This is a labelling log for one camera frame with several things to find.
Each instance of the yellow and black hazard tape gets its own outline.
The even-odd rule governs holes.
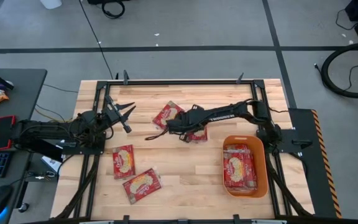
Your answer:
[[[326,151],[324,141],[323,141],[323,134],[322,134],[321,128],[320,128],[320,122],[318,121],[317,111],[311,110],[311,112],[313,113],[314,123],[316,125],[317,135],[318,135],[318,139],[319,139],[319,143],[320,143],[321,154],[323,155],[323,161],[324,161],[325,169],[326,169],[326,172],[327,172],[327,179],[328,179],[329,189],[331,191],[331,195],[333,196],[334,208],[335,208],[335,211],[336,211],[336,216],[338,218],[342,218],[341,209],[339,208],[339,203],[338,203],[338,197],[337,197],[336,191],[335,191],[334,179],[333,179],[333,176],[331,174],[331,168],[330,168],[329,162],[328,162],[327,151]]]

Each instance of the orange bin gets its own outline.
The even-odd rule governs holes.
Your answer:
[[[250,192],[239,192],[226,188],[226,191],[235,197],[240,198],[261,198],[267,194],[268,183],[267,183],[267,171],[265,162],[265,150],[262,141],[255,136],[229,136],[223,142],[222,149],[222,164],[223,164],[223,150],[228,145],[233,144],[246,144],[249,150],[254,156],[255,173],[257,176],[257,190],[251,190]]]

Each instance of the black metal frame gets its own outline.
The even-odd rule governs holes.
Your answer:
[[[233,79],[230,79],[230,80],[127,80],[126,79],[125,82],[123,82],[122,80],[98,81],[98,83],[96,85],[96,93],[95,93],[95,97],[94,97],[93,111],[97,111],[97,109],[98,109],[101,90],[104,89],[104,96],[108,96],[110,94],[110,88],[114,85],[228,85],[228,84],[249,85],[250,89],[251,89],[252,97],[255,100],[258,100],[257,88],[260,88],[260,92],[262,94],[261,100],[263,102],[265,102],[267,104],[267,106],[269,106],[263,80],[239,80],[238,81],[238,80],[233,80]],[[281,164],[281,160],[280,160],[280,155],[278,152],[277,153],[272,152],[272,154],[275,158],[276,170],[277,170],[281,180],[283,181],[283,183],[285,183],[282,164]],[[99,163],[99,156],[94,156],[94,160],[96,160],[96,162]],[[85,180],[87,169],[88,169],[88,163],[89,163],[89,156],[84,155],[79,186],[81,184],[83,184],[83,182]],[[95,178],[92,180],[91,185],[89,187],[88,203],[86,206],[86,217],[88,217],[88,218],[91,217],[93,199],[94,199],[94,190],[95,190],[95,186],[96,186],[96,178],[97,178],[97,176],[95,176]],[[281,214],[280,214],[280,208],[278,206],[275,184],[271,177],[268,178],[268,182],[269,182],[269,191],[270,191],[270,195],[272,198],[273,212],[274,212],[275,217],[277,217]],[[284,204],[285,204],[285,214],[291,215],[291,206],[284,195],[283,195],[283,199],[284,199]],[[75,210],[74,210],[75,218],[79,217],[80,208],[81,208],[81,200],[78,202],[78,204],[75,207]],[[192,222],[194,222],[194,221],[203,222],[203,220],[192,220]],[[232,220],[209,220],[209,222],[211,222],[211,221],[217,222],[217,223],[232,222]]]

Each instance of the gray desk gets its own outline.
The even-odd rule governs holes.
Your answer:
[[[30,119],[38,100],[46,70],[42,69],[0,69],[0,77],[13,82],[15,88],[7,91],[9,101],[0,103],[0,117],[16,115],[17,120]],[[12,157],[5,178],[0,178],[0,186],[10,184],[24,176],[31,156],[26,151],[16,151]],[[0,223],[8,223],[12,210],[16,206],[22,181],[16,182],[9,200],[6,214],[0,217]]]

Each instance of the wooden table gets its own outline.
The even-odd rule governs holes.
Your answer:
[[[81,82],[74,114],[92,109],[96,82]],[[270,107],[286,110],[280,80],[266,79],[264,82]],[[136,109],[129,117],[132,132],[126,134],[117,124],[113,127],[114,137],[106,141],[106,150],[99,162],[92,220],[122,220],[124,215],[130,215],[131,220],[232,219],[234,214],[239,214],[240,218],[274,217],[269,193],[258,199],[235,198],[227,194],[222,185],[221,147],[224,139],[229,135],[254,135],[256,125],[240,118],[210,123],[207,125],[208,141],[199,144],[187,144],[178,136],[169,134],[144,141],[145,137],[161,132],[151,120],[168,101],[172,100],[185,110],[193,104],[205,109],[226,106],[251,98],[248,85],[114,86],[110,95],[119,104],[134,101]],[[272,112],[272,118],[282,129],[291,128],[288,113]],[[156,167],[163,182],[162,189],[134,205],[130,205],[125,194],[124,180],[114,180],[113,176],[111,149],[127,144],[134,145],[136,173]],[[313,213],[301,161],[288,154],[282,154],[281,160],[288,188],[302,206]],[[82,162],[83,156],[74,156],[62,167],[51,217],[58,215],[76,192]],[[276,189],[283,214],[281,192],[278,187]],[[82,215],[87,198],[83,197]]]

